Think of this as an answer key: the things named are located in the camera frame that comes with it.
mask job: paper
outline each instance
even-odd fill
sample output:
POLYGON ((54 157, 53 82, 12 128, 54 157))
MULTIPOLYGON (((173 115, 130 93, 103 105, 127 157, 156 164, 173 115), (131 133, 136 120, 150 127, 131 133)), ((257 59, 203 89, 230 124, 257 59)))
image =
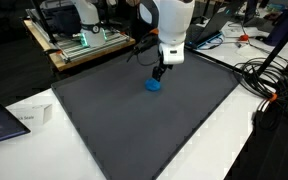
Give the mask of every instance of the paper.
POLYGON ((217 13, 221 13, 221 12, 224 12, 224 11, 225 11, 225 9, 226 9, 226 7, 222 7, 222 8, 220 8, 220 9, 217 11, 217 13))
POLYGON ((239 48, 235 53, 248 59, 266 58, 268 55, 250 45, 246 45, 246 46, 239 48))

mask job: dark gray work surface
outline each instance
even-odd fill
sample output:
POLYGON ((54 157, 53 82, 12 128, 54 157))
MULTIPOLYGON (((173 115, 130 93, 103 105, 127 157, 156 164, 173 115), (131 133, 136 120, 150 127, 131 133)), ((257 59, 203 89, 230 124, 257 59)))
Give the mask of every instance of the dark gray work surface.
MULTIPOLYGON (((135 57, 126 63, 127 56, 53 90, 106 178, 155 179, 237 81, 231 71, 186 51, 184 64, 162 77, 162 89, 149 92, 144 82, 153 66, 140 66, 135 57)), ((155 60, 156 48, 139 58, 155 60)))

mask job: cable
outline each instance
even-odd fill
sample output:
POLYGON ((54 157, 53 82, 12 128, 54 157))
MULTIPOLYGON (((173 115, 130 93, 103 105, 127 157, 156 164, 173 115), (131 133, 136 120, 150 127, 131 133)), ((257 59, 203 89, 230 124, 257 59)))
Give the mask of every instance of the cable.
POLYGON ((198 49, 198 50, 203 50, 203 51, 204 51, 204 50, 212 50, 212 49, 220 46, 221 44, 223 44, 224 40, 223 40, 222 38, 218 37, 217 39, 220 39, 221 42, 219 42, 219 43, 207 43, 207 44, 215 44, 215 45, 211 46, 211 47, 208 48, 208 49, 198 49))
POLYGON ((240 85, 247 91, 264 98, 264 101, 258 107, 258 111, 264 112, 264 107, 267 103, 276 103, 282 108, 281 115, 278 118, 274 118, 268 125, 264 126, 260 122, 261 128, 273 130, 277 127, 281 116, 284 115, 288 106, 288 71, 281 64, 273 61, 260 77, 257 74, 257 70, 263 64, 263 61, 260 61, 263 59, 266 58, 253 58, 246 63, 238 63, 235 67, 240 66, 240 75, 235 70, 233 70, 233 74, 240 85), (264 83, 264 79, 273 82, 274 87, 264 83))
POLYGON ((208 43, 208 44, 235 44, 235 43, 245 43, 247 44, 246 42, 239 42, 239 41, 235 41, 235 42, 222 42, 222 43, 208 43))
POLYGON ((233 23, 228 24, 227 26, 228 27, 241 27, 241 26, 232 26, 232 24, 239 24, 239 22, 233 22, 233 23))
POLYGON ((156 61, 153 61, 153 62, 151 62, 151 63, 144 64, 144 63, 142 63, 142 62, 140 61, 140 59, 138 58, 138 55, 136 55, 136 59, 137 59, 137 62, 138 62, 140 65, 142 65, 142 66, 151 66, 151 65, 153 65, 153 64, 155 64, 155 63, 158 62, 158 59, 157 59, 156 61))
MULTIPOLYGON (((243 30, 243 33, 244 33, 245 35, 247 35, 247 34, 246 34, 246 32, 245 32, 245 29, 244 29, 244 24, 243 24, 243 22, 241 22, 241 25, 242 25, 242 30, 243 30)), ((258 49, 258 50, 260 50, 260 51, 263 51, 263 52, 265 52, 265 53, 267 53, 267 54, 271 54, 271 52, 270 52, 270 51, 268 51, 268 50, 265 50, 265 49, 263 49, 263 48, 260 48, 260 47, 257 47, 257 46, 254 46, 253 44, 251 44, 251 42, 250 42, 250 40, 249 40, 249 39, 248 39, 247 41, 248 41, 248 44, 249 44, 250 46, 252 46, 252 47, 254 47, 254 48, 256 48, 256 49, 258 49)), ((281 58, 281 59, 283 59, 284 61, 288 62, 288 60, 287 60, 287 59, 285 59, 285 58, 281 57, 280 55, 277 55, 276 57, 278 57, 278 58, 281 58)))

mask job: desk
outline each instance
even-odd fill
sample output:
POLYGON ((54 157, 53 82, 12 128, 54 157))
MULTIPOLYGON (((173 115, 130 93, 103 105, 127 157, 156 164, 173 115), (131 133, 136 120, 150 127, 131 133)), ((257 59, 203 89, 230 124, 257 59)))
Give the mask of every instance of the desk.
MULTIPOLYGON (((231 23, 232 22, 227 22, 222 29, 236 28, 236 27, 228 27, 228 25, 231 23)), ((268 36, 268 33, 260 32, 259 35, 268 36)), ((200 53, 202 53, 208 57, 222 61, 228 65, 231 65, 231 66, 235 66, 237 63, 245 63, 250 58, 247 58, 247 57, 244 57, 244 56, 237 54, 236 52, 239 50, 239 48, 234 43, 225 44, 225 42, 236 42, 236 41, 237 41, 237 38, 225 38, 224 44, 221 44, 220 46, 218 46, 214 49, 211 49, 211 50, 200 50, 198 52, 200 52, 200 53)), ((264 44, 263 42, 258 41, 258 40, 253 39, 253 38, 250 39, 250 43, 256 47, 259 47, 259 48, 262 48, 262 49, 265 49, 268 51, 272 51, 274 49, 274 47, 268 46, 268 45, 264 44)), ((264 52, 254 48, 254 47, 250 47, 250 48, 252 49, 252 52, 254 52, 254 57, 267 58, 267 56, 269 55, 269 54, 264 53, 264 52)), ((279 56, 288 60, 288 43, 285 45, 283 50, 281 50, 281 52, 279 53, 279 56)), ((274 61, 282 64, 284 67, 287 66, 287 62, 285 62, 284 60, 282 60, 279 57, 276 57, 274 61)))
MULTIPOLYGON (((252 113, 260 102, 238 86, 159 179, 223 179, 252 132, 252 113)), ((0 142, 0 180, 105 179, 50 89, 9 108, 38 104, 52 104, 53 118, 30 127, 31 134, 0 142)))
MULTIPOLYGON (((36 41, 41 45, 42 49, 43 50, 48 50, 48 49, 52 49, 51 45, 49 42, 47 42, 43 36, 41 35, 41 33, 33 26, 32 24, 32 21, 30 20, 24 20, 24 26, 25 28, 33 35, 33 37, 36 39, 36 41)), ((101 56, 104 56, 106 54, 109 54, 109 53, 112 53, 112 52, 115 52, 115 51, 118 51, 118 50, 121 50, 123 48, 126 48, 128 46, 131 46, 135 44, 135 40, 130 38, 130 41, 128 42, 125 42, 124 44, 122 45, 119 45, 119 46, 114 46, 112 48, 109 48, 109 49, 105 49, 105 50, 102 50, 102 51, 99 51, 98 53, 94 54, 94 55, 90 55, 86 58, 83 58, 81 60, 78 60, 78 61, 73 61, 73 62, 69 62, 69 63, 64 63, 63 60, 61 59, 60 56, 56 55, 55 53, 54 54, 50 54, 49 55, 49 59, 52 63, 52 65, 54 65, 55 69, 57 71, 64 71, 66 69, 69 69, 69 68, 72 68, 72 67, 75 67, 77 65, 80 65, 82 63, 85 63, 85 62, 88 62, 88 61, 91 61, 91 60, 94 60, 96 58, 99 58, 101 56)))
MULTIPOLYGON (((257 9, 256 12, 258 13, 259 16, 257 16, 258 18, 263 18, 266 14, 268 14, 269 12, 266 10, 266 8, 260 8, 260 3, 257 3, 257 9)), ((243 6, 241 7, 241 9, 239 10, 239 12, 237 13, 239 16, 244 16, 245 15, 245 11, 246 11, 246 7, 247 7, 247 2, 245 2, 243 4, 243 6)))

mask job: white device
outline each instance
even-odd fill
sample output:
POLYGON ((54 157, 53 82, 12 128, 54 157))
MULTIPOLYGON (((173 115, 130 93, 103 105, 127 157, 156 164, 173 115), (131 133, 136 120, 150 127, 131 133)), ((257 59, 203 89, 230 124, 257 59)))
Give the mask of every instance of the white device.
POLYGON ((184 62, 184 40, 194 0, 141 0, 141 18, 159 30, 159 52, 165 65, 184 62))
POLYGON ((100 26, 100 20, 95 1, 71 0, 81 18, 81 36, 84 39, 83 46, 98 47, 105 44, 105 32, 100 26))
MULTIPOLYGON (((256 27, 244 28, 244 31, 249 37, 256 37, 261 35, 260 31, 256 27)), ((244 35, 244 31, 242 27, 238 27, 233 29, 224 29, 222 30, 222 33, 227 38, 238 38, 241 35, 244 35)))

